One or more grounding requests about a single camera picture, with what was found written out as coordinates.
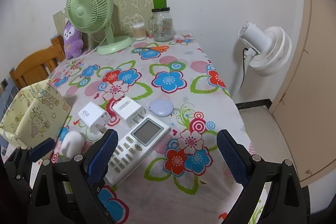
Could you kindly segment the cream round bunny mirror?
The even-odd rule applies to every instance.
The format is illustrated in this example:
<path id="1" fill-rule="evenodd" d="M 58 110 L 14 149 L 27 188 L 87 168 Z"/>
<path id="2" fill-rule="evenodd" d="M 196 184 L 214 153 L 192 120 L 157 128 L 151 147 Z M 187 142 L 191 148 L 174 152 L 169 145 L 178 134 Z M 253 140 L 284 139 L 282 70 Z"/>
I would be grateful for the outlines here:
<path id="1" fill-rule="evenodd" d="M 84 138 L 81 133 L 77 131 L 70 131 L 63 139 L 59 154 L 68 159 L 81 154 L 84 147 Z"/>

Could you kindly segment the white 45W charger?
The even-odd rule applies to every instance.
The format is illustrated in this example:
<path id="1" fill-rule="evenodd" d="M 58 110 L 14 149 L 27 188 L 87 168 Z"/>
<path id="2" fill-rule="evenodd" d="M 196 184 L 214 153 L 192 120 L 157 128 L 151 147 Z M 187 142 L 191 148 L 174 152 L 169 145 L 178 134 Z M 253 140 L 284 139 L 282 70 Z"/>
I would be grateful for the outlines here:
<path id="1" fill-rule="evenodd" d="M 95 135 L 106 133 L 111 119 L 106 110 L 92 101 L 78 112 L 78 116 Z"/>

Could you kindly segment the white remote control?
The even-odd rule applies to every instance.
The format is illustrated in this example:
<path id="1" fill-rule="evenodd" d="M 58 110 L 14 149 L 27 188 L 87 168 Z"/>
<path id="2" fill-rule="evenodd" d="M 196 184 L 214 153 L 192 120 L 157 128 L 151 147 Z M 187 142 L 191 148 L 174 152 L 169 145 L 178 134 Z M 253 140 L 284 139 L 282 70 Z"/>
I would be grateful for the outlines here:
<path id="1" fill-rule="evenodd" d="M 109 161 L 106 179 L 118 186 L 155 150 L 171 128 L 148 114 L 122 139 Z"/>

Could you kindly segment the white charger grey label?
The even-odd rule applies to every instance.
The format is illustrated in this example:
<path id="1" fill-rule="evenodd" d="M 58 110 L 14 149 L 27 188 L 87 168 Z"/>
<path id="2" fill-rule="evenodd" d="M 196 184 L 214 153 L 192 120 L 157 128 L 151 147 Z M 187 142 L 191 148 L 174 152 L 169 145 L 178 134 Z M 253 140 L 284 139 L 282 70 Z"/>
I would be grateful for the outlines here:
<path id="1" fill-rule="evenodd" d="M 126 121 L 129 128 L 137 125 L 146 115 L 145 108 L 127 96 L 114 104 L 112 109 Z"/>

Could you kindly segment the yellow fabric storage box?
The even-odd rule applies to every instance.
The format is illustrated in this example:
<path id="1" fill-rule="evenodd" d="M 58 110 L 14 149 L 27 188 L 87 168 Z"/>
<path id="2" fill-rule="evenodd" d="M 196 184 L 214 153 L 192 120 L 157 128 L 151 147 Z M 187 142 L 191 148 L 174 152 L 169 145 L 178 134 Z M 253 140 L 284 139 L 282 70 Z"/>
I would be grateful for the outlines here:
<path id="1" fill-rule="evenodd" d="M 56 140 L 71 107 L 46 79 L 18 91 L 1 120 L 1 136 L 14 147 L 34 148 Z"/>

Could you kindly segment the wooden chair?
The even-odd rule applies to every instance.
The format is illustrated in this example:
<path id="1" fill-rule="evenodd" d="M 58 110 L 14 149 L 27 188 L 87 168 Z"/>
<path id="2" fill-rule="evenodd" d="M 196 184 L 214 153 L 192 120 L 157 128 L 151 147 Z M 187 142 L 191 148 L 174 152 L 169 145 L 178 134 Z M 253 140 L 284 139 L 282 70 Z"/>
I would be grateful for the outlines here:
<path id="1" fill-rule="evenodd" d="M 15 86 L 22 89 L 47 79 L 56 67 L 66 58 L 61 35 L 51 39 L 48 48 L 38 50 L 27 56 L 9 72 Z"/>

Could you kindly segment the beige door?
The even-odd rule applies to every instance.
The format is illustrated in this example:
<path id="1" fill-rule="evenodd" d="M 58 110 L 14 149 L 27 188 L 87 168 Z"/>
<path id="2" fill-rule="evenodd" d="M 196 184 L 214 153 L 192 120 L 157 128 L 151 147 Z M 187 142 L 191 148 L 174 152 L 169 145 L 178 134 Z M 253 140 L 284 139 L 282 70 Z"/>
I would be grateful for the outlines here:
<path id="1" fill-rule="evenodd" d="M 302 186 L 335 170 L 335 0 L 304 0 L 293 59 L 269 111 Z"/>

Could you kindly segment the floral tablecloth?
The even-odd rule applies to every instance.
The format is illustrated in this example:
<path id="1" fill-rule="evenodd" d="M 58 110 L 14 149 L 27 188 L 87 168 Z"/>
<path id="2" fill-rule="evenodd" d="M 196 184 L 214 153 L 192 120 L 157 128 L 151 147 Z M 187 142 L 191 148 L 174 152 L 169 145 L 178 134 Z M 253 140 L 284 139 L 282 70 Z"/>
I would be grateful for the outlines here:
<path id="1" fill-rule="evenodd" d="M 237 184 L 217 147 L 227 129 L 250 151 L 253 145 L 224 82 L 191 34 L 167 43 L 151 38 L 115 54 L 86 52 L 63 61 L 51 80 L 72 110 L 57 145 L 71 132 L 85 146 L 96 136 L 79 111 L 94 102 L 110 115 L 109 127 L 129 132 L 116 105 L 129 97 L 170 127 L 170 132 L 121 184 L 107 181 L 98 197 L 117 223 L 221 223 L 238 198 Z"/>

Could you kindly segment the purple plush toy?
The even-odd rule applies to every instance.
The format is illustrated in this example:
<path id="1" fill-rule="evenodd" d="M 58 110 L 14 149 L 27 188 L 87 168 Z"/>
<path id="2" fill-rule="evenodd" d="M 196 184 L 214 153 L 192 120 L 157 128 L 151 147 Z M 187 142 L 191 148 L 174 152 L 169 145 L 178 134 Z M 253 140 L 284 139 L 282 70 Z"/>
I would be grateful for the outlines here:
<path id="1" fill-rule="evenodd" d="M 69 20 L 63 31 L 64 53 L 66 59 L 76 58 L 82 54 L 84 42 L 82 33 Z"/>

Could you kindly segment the lilac oval case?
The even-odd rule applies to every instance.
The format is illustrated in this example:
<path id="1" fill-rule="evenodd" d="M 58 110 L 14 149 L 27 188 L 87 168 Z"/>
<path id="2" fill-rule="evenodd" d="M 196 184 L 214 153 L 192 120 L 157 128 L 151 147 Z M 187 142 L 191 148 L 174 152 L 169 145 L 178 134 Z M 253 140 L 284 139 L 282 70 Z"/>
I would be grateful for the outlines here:
<path id="1" fill-rule="evenodd" d="M 158 117 L 167 117 L 174 111 L 174 106 L 168 100 L 156 99 L 149 104 L 148 110 Z"/>

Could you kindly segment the green desk fan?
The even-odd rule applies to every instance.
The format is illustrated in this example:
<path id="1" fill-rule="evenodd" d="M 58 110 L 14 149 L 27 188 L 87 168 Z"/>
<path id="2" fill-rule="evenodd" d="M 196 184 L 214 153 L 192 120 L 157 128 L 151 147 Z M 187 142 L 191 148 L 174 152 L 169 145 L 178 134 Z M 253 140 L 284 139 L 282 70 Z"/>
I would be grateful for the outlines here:
<path id="1" fill-rule="evenodd" d="M 112 30 L 114 0 L 67 0 L 66 13 L 72 25 L 88 35 L 100 31 L 105 38 L 96 51 L 99 55 L 108 55 L 124 50 L 134 42 L 130 36 L 115 37 Z"/>

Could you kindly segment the cotton swab container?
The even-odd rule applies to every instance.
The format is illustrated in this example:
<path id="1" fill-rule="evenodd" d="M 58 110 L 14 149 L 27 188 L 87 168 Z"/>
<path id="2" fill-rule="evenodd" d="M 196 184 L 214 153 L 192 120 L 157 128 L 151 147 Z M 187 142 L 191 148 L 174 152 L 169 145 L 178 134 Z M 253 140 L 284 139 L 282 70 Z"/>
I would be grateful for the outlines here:
<path id="1" fill-rule="evenodd" d="M 147 37 L 145 23 L 139 22 L 133 24 L 133 34 L 136 41 L 145 40 Z"/>

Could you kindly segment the beige patterned board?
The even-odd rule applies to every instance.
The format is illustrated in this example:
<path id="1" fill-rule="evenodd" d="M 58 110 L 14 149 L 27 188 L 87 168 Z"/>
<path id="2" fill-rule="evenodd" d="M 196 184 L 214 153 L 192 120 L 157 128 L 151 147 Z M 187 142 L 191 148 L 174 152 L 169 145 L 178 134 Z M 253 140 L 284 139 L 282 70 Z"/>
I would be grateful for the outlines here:
<path id="1" fill-rule="evenodd" d="M 111 22 L 114 37 L 123 35 L 134 37 L 133 24 L 136 23 L 143 22 L 146 30 L 148 30 L 148 18 L 151 17 L 153 7 L 153 0 L 114 0 Z M 54 14 L 53 20 L 57 33 L 62 35 L 64 26 L 68 22 L 65 9 Z M 91 35 L 83 33 L 84 49 L 98 45 L 98 42 L 101 42 L 104 37 L 104 30 Z"/>

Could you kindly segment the glass jar green lid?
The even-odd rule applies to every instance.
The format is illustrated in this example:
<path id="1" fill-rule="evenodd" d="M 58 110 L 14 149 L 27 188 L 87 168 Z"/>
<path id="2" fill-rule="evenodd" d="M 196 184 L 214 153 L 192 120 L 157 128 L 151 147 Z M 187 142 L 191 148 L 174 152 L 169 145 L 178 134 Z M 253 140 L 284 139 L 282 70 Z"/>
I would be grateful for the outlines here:
<path id="1" fill-rule="evenodd" d="M 173 19 L 167 0 L 153 0 L 154 8 L 149 18 L 149 27 L 155 42 L 169 42 L 174 37 Z"/>

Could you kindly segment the orange handled scissors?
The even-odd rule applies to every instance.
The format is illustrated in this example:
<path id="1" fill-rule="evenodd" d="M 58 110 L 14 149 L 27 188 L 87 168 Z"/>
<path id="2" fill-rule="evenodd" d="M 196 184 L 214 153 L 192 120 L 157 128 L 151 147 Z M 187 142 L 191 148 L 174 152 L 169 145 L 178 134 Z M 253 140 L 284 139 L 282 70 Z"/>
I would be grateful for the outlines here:
<path id="1" fill-rule="evenodd" d="M 147 51 L 147 50 L 154 50 L 157 52 L 166 52 L 169 49 L 169 46 L 157 46 L 157 47 L 143 47 L 142 50 Z"/>

